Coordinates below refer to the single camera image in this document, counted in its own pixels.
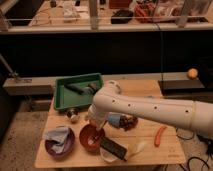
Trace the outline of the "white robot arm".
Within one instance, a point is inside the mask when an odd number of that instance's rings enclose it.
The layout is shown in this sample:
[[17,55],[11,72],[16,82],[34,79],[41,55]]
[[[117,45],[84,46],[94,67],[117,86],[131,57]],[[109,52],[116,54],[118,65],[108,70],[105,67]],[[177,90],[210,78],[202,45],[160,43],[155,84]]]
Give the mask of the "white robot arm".
[[121,94],[117,81],[107,81],[93,97],[89,120],[100,130],[110,112],[129,114],[193,131],[213,140],[213,104],[163,98],[130,97]]

